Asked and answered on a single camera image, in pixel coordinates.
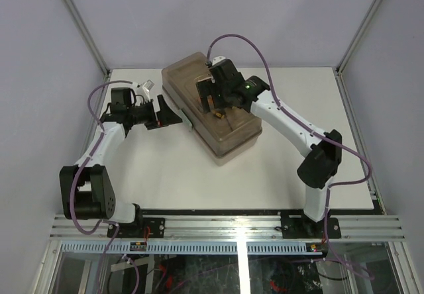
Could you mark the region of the grey-green toolbox latch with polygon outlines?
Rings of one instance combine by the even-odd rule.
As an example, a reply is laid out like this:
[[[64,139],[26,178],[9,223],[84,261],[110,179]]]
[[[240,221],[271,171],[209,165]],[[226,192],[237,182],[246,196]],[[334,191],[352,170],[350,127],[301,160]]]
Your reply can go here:
[[[193,130],[193,123],[189,119],[189,116],[184,112],[183,109],[180,109],[181,119],[183,123],[186,125],[187,129],[191,132]]]

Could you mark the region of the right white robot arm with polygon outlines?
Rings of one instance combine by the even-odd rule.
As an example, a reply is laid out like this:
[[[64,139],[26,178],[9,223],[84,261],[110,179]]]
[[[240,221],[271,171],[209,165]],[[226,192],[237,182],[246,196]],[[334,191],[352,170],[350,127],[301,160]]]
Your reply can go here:
[[[272,126],[303,156],[297,175],[305,184],[303,232],[317,237],[325,231],[326,198],[341,163],[341,134],[325,132],[283,105],[268,83],[244,78],[230,59],[208,61],[210,76],[196,83],[203,111],[239,108]]]

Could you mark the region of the beige toolbox with smoky lid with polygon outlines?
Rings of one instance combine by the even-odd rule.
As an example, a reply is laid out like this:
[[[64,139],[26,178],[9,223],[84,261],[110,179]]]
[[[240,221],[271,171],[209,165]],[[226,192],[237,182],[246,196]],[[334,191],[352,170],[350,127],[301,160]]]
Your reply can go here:
[[[262,120],[238,108],[224,109],[226,121],[220,121],[201,108],[196,83],[211,77],[207,58],[196,52],[162,70],[162,89],[176,107],[189,116],[193,131],[218,166],[251,148],[262,134]]]

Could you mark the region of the yellow-black screwdriver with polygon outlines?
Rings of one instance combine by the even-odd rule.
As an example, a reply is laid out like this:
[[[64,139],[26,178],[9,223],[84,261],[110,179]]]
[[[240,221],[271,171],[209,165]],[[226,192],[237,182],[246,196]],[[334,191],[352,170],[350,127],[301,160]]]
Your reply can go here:
[[[227,120],[227,114],[225,110],[214,110],[213,111],[213,116],[220,120],[220,121],[226,121]]]

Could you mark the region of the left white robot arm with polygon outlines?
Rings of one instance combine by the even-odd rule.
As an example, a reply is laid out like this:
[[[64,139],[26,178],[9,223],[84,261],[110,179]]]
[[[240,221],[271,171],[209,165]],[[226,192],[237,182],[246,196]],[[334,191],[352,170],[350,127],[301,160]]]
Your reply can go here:
[[[136,125],[153,130],[182,119],[169,108],[162,95],[157,96],[159,111],[153,100],[138,103],[137,94],[130,87],[114,87],[107,110],[98,121],[99,130],[81,158],[72,166],[64,166],[59,173],[62,206],[65,217],[74,222],[88,219],[117,222],[130,237],[140,236],[145,221],[137,216],[138,205],[119,201],[114,192],[106,163]]]

